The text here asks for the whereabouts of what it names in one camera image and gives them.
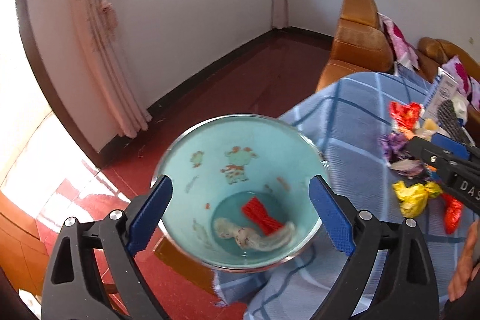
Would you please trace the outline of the person's right hand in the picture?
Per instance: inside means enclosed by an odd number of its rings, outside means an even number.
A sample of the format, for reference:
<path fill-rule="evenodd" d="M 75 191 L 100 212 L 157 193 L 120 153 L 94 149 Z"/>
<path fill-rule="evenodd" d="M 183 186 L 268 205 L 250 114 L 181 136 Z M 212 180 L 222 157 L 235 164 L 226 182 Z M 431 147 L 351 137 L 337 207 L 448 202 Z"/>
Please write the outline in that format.
<path fill-rule="evenodd" d="M 469 281 L 479 272 L 479 266 L 473 266 L 473 250 L 478 239 L 479 221 L 471 224 L 455 273 L 448 285 L 448 299 L 454 302 L 463 296 Z"/>

